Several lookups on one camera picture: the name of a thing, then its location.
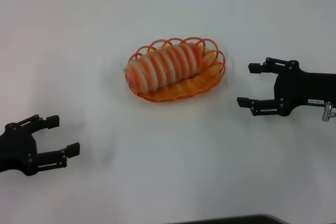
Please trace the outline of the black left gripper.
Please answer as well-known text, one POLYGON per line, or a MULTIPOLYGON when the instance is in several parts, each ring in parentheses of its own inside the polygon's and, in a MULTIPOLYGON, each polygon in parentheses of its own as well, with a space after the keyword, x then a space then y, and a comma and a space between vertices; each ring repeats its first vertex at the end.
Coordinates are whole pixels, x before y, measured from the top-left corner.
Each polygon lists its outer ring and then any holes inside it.
POLYGON ((17 123, 9 123, 1 135, 1 172, 18 170, 26 176, 36 174, 37 169, 56 169, 67 167, 69 158, 80 154, 80 144, 67 145, 58 151, 38 153, 32 134, 59 126, 59 116, 45 119, 38 114, 17 123))

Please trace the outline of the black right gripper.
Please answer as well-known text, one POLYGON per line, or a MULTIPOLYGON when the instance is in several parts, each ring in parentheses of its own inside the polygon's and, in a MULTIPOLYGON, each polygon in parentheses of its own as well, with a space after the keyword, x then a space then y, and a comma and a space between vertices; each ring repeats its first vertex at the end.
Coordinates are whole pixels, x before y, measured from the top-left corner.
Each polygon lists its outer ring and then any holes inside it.
POLYGON ((238 97, 241 108, 250 109, 253 116, 288 116, 301 105, 324 108, 323 116, 335 116, 335 74, 311 73, 300 69, 298 61, 285 61, 266 58, 265 62, 250 63, 250 73, 276 73, 275 98, 272 100, 253 100, 238 97))

